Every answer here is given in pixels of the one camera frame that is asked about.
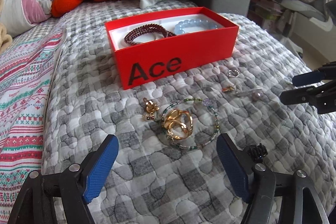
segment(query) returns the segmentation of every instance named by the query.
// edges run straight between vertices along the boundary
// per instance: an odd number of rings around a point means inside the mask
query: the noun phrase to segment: black lettering
[[[165,65],[165,64],[162,63],[162,62],[158,62],[158,63],[153,64],[153,65],[150,67],[150,69],[149,69],[149,75],[150,75],[151,77],[159,77],[159,76],[161,76],[161,75],[165,72],[165,70],[164,70],[164,69],[161,70],[160,73],[156,75],[156,74],[154,73],[154,68],[155,68],[156,66],[164,67],[164,65]]]
[[[167,64],[167,70],[168,70],[169,72],[177,71],[181,66],[178,66],[178,67],[175,68],[175,69],[172,69],[171,67],[173,67],[173,66],[177,66],[177,65],[179,65],[179,64],[181,64],[181,63],[182,63],[181,59],[178,58],[178,57],[175,57],[175,58],[171,59],[171,60],[168,62],[168,64]]]
[[[140,72],[140,75],[135,76],[135,70],[138,70]],[[132,71],[131,71],[131,76],[128,81],[128,85],[132,85],[133,81],[139,78],[143,78],[144,80],[148,80],[148,76],[146,73],[143,71],[139,63],[134,63],[132,66]]]

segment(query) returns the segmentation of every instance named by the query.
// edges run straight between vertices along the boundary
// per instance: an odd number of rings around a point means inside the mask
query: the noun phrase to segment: pink and white pillow
[[[4,0],[0,22],[6,26],[7,33],[15,37],[49,17],[37,0]]]

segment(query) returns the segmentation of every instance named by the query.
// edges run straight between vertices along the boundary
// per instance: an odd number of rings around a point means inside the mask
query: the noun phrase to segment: blue gripper pad
[[[83,201],[89,204],[94,198],[98,197],[105,180],[110,173],[112,165],[118,155],[118,139],[114,135],[107,135],[98,150],[89,160],[82,172]]]
[[[244,202],[249,203],[251,194],[249,193],[248,176],[244,168],[239,164],[239,161],[234,152],[227,144],[223,134],[218,136],[216,147],[218,157],[222,162],[235,194]]]
[[[293,86],[311,85],[321,82],[325,78],[325,74],[318,70],[296,75],[292,79]]]

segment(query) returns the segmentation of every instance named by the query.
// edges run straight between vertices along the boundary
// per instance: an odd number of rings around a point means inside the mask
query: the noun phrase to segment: dark red beaded bracelet
[[[170,31],[167,31],[164,27],[158,24],[147,24],[138,28],[135,28],[133,31],[129,32],[124,40],[127,44],[131,46],[142,44],[141,42],[134,41],[135,38],[146,34],[146,33],[153,33],[158,32],[163,35],[163,37],[174,37],[176,34]]]

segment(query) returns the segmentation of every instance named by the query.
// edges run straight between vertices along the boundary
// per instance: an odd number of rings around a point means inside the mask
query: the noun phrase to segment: gray checkered quilt
[[[222,133],[240,148],[264,144],[269,151],[265,163],[273,171],[305,170],[329,212],[336,194],[335,115],[279,101],[283,90],[293,88],[291,78],[309,71],[305,65],[247,18],[223,14],[240,25],[231,58],[123,90],[104,23],[193,4],[165,0],[151,9],[138,6],[138,0],[83,4],[63,17],[66,41],[50,93],[42,172],[57,173],[81,163],[107,134],[114,134],[119,155],[100,196],[89,204],[96,223],[240,223],[246,204],[233,192],[216,143],[181,151],[169,145],[158,123],[142,118],[144,97],[158,102],[160,113],[174,99],[210,98]],[[228,78],[234,67],[241,75]],[[228,85],[240,90],[260,86],[263,95],[253,101],[222,93]],[[194,134],[185,142],[206,141],[214,130],[213,116],[197,103],[179,107],[194,117]],[[55,206],[59,223],[65,223],[61,202],[56,200]],[[277,199],[270,223],[276,223],[279,210]]]

